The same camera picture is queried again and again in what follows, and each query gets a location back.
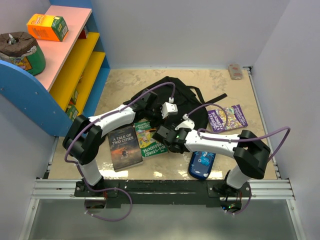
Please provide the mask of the black student backpack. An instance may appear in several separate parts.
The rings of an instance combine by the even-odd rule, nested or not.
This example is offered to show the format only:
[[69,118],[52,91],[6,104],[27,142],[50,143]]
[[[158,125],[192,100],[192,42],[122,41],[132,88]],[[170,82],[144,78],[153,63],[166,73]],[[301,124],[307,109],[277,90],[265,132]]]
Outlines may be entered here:
[[[136,98],[138,98],[142,93],[146,92],[147,90],[167,82],[172,82],[175,84],[175,92],[174,92],[173,98],[174,98],[174,103],[177,105],[178,113],[176,115],[168,116],[167,118],[163,119],[164,120],[163,122],[149,121],[151,127],[153,128],[157,128],[160,125],[164,125],[167,128],[173,129],[183,121],[183,115],[188,114],[189,112],[196,109],[197,107],[200,107],[203,104],[215,104],[218,101],[228,96],[226,93],[223,93],[213,99],[205,101],[198,87],[186,85],[179,78],[165,76],[164,78],[149,85],[145,89],[139,91],[131,99],[123,102],[123,104],[128,105],[130,102],[134,101]],[[172,90],[173,90],[173,86],[170,84],[161,86],[153,90],[153,93],[156,95],[156,97],[153,98],[149,106],[155,106],[157,104],[162,105],[164,102],[168,101],[169,97],[171,97]],[[136,113],[133,122],[137,123],[142,119],[146,119],[146,108]]]

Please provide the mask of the dark tale book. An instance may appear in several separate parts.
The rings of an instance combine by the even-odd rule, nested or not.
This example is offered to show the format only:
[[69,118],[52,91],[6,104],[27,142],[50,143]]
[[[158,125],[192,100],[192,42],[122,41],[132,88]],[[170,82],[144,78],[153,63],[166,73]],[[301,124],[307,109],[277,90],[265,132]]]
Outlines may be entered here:
[[109,132],[108,142],[115,172],[143,164],[138,138],[132,125]]

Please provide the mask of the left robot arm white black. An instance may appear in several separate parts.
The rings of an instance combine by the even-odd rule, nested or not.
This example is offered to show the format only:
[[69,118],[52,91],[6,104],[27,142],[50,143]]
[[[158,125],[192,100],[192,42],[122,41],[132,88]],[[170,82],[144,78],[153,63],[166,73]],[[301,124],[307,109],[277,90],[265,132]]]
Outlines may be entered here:
[[99,196],[109,190],[105,187],[104,177],[96,161],[105,136],[137,119],[162,121],[167,118],[170,109],[168,105],[172,103],[172,98],[169,102],[153,106],[157,98],[154,92],[147,90],[136,99],[125,102],[111,111],[91,117],[79,115],[74,120],[62,143],[66,150],[64,161],[76,166],[86,191],[92,196]]

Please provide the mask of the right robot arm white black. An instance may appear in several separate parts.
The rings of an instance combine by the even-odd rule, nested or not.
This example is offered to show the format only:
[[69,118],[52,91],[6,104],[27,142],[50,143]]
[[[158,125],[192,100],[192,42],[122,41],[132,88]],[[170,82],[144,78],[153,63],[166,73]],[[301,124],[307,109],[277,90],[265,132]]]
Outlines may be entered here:
[[170,152],[210,152],[227,156],[236,162],[216,191],[233,197],[250,179],[265,177],[271,153],[270,148],[249,130],[240,134],[213,134],[204,129],[194,130],[186,127],[170,129],[159,126],[153,138],[164,144]]

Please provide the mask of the green treehouse book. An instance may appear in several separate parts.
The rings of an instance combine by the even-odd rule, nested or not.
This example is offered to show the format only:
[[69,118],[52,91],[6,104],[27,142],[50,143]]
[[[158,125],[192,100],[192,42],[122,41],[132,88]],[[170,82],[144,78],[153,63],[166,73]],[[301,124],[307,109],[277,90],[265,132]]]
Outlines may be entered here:
[[134,129],[143,160],[168,153],[167,147],[153,138],[156,128],[149,121],[134,123]]

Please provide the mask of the blue shark pencil case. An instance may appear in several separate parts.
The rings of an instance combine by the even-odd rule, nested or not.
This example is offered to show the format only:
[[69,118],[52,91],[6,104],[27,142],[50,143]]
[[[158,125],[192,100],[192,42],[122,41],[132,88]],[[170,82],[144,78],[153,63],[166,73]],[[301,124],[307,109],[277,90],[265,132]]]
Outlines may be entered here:
[[198,180],[206,180],[210,175],[216,154],[207,151],[195,151],[192,153],[188,173]]

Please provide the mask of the green box on shelf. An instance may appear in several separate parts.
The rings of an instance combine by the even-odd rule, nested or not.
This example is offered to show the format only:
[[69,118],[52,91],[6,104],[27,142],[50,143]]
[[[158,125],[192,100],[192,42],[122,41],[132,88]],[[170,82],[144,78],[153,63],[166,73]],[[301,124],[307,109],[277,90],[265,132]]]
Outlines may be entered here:
[[69,103],[75,105],[77,103],[77,100],[78,100],[78,91],[77,89],[75,89],[71,95]]
[[74,104],[69,104],[65,111],[68,118],[73,122],[75,118],[78,116],[79,111],[75,107]]

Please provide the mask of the beige pink eraser box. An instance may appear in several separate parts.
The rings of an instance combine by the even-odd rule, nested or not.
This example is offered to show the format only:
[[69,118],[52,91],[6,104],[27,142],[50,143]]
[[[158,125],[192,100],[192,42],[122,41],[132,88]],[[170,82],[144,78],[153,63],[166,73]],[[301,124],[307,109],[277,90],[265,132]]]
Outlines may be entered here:
[[229,64],[228,72],[232,80],[241,80],[243,78],[242,67],[237,63]]

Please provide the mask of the blue shelf unit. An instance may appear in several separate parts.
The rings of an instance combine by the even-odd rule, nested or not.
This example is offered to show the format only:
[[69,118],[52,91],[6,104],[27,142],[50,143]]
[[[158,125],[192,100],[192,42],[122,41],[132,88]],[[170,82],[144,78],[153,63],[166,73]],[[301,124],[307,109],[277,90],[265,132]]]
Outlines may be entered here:
[[67,106],[78,94],[78,114],[92,115],[110,72],[97,12],[91,0],[3,0],[0,30],[21,31],[36,13],[61,16],[69,31],[64,41],[38,42],[46,66],[31,75],[29,63],[0,63],[0,134],[62,137],[72,120]]

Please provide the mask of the orange green crayon box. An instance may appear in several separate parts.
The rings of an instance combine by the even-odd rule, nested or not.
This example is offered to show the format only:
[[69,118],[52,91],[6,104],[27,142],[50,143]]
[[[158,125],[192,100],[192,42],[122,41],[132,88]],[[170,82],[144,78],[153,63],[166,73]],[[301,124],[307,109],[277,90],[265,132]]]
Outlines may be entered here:
[[62,16],[34,14],[26,24],[28,33],[38,40],[62,42],[69,28]]

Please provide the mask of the brown green toy stump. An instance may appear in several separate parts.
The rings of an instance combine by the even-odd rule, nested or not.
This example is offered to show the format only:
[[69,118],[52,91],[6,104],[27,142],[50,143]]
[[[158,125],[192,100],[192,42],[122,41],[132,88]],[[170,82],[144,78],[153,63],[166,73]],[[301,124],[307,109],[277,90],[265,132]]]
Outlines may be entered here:
[[45,56],[37,40],[24,31],[0,35],[0,59],[33,76],[42,73],[46,67]]

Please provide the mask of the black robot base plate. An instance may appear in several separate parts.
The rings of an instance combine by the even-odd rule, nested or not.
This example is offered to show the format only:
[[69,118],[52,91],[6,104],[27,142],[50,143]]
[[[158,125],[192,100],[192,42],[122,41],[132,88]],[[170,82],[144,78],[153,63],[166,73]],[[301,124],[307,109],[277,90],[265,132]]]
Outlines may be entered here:
[[89,205],[104,204],[107,209],[119,209],[130,204],[129,198],[120,190],[126,191],[136,205],[202,205],[208,208],[241,207],[242,200],[252,196],[249,183],[235,192],[221,194],[216,191],[223,180],[105,180],[107,193],[88,191],[84,182],[77,181],[74,196],[84,198]]

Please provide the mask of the aluminium rail frame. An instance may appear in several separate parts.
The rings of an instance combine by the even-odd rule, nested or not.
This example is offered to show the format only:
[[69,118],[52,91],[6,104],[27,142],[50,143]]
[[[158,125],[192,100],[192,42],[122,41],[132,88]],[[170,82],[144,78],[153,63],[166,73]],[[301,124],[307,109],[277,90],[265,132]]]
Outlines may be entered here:
[[305,231],[291,182],[278,164],[267,164],[276,179],[251,179],[242,188],[244,211],[225,213],[225,197],[214,191],[222,178],[109,179],[116,191],[104,208],[88,216],[85,204],[102,197],[80,193],[76,179],[38,179],[32,192],[22,240],[304,240]]

